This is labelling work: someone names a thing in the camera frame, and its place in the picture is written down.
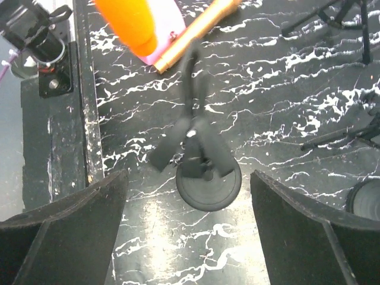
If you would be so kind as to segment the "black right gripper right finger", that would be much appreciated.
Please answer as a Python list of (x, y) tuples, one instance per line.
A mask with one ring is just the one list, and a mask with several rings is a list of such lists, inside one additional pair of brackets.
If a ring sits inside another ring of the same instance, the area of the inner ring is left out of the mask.
[(251, 174), (252, 206), (271, 284), (378, 284), (379, 221)]

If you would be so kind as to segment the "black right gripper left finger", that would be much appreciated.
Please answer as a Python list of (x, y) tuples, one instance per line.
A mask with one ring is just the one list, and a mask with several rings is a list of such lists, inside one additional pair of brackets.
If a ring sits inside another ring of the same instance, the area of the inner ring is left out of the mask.
[(128, 172), (1, 222), (1, 284), (104, 284)]

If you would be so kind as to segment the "black round-base clip stand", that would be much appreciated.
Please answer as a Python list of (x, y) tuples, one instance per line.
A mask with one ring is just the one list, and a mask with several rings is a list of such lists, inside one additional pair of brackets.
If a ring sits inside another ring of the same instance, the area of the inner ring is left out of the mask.
[(355, 184), (347, 195), (345, 210), (359, 217), (379, 221), (379, 179)]

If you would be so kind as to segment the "black round-base shock-mount stand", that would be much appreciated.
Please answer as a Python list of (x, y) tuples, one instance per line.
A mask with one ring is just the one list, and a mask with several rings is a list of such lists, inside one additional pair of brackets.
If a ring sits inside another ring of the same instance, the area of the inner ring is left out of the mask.
[(149, 162), (162, 172), (182, 145), (183, 157), (176, 168), (177, 190), (194, 209), (214, 212), (228, 207), (237, 198), (242, 174), (231, 149), (205, 114), (207, 73), (192, 76), (200, 51), (200, 41), (193, 40), (185, 52), (180, 85), (183, 111), (151, 152)]

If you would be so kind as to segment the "black small tripod stand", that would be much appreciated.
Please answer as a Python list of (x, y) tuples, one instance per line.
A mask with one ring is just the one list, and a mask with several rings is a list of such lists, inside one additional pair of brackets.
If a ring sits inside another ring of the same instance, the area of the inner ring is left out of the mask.
[(331, 138), (320, 139), (318, 138), (314, 142), (306, 142), (300, 146), (302, 151), (313, 150), (322, 145), (335, 143), (340, 140), (359, 140), (362, 143), (367, 144), (368, 146), (379, 149), (379, 143), (372, 141), (373, 138), (379, 136), (379, 112), (376, 112), (373, 115), (371, 122), (364, 128), (357, 129), (352, 131), (351, 129), (342, 129), (335, 132)]

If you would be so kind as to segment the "orange microphone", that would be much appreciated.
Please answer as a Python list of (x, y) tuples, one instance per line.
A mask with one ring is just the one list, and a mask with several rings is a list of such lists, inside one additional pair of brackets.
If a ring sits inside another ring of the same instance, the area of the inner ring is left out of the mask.
[(137, 56), (151, 55), (157, 45), (153, 14), (143, 0), (97, 0), (94, 2), (119, 40)]

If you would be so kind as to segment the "black tripod mic stand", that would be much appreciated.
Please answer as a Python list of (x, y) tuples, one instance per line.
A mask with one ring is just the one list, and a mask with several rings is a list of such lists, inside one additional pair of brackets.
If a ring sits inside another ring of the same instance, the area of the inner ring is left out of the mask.
[[(334, 4), (338, 3), (339, 0), (329, 1), (325, 5), (314, 9), (307, 16), (301, 18), (294, 24), (291, 24), (283, 29), (281, 29), (281, 34), (283, 37), (287, 37), (290, 33), (294, 32), (297, 27), (301, 26), (303, 23), (311, 20), (313, 17), (318, 16), (322, 22), (330, 27), (334, 27), (339, 30), (361, 30), (363, 37), (363, 53), (362, 53), (362, 63), (364, 65), (369, 65), (372, 62), (371, 55), (371, 44), (369, 38), (369, 25), (368, 25), (368, 8), (367, 1), (365, 0), (346, 0), (341, 1), (341, 8), (335, 17), (328, 16), (325, 10)], [(343, 19), (348, 14), (348, 12), (353, 8), (354, 5), (360, 7), (360, 22), (357, 24), (345, 24)]]

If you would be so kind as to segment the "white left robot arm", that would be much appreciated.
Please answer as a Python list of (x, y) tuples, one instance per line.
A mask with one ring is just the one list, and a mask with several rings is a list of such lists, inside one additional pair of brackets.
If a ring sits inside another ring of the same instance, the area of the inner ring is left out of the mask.
[(68, 21), (72, 9), (63, 5), (49, 12), (35, 1), (1, 1), (1, 36), (37, 62), (39, 96), (49, 98), (72, 93), (74, 76), (67, 29), (52, 29)]

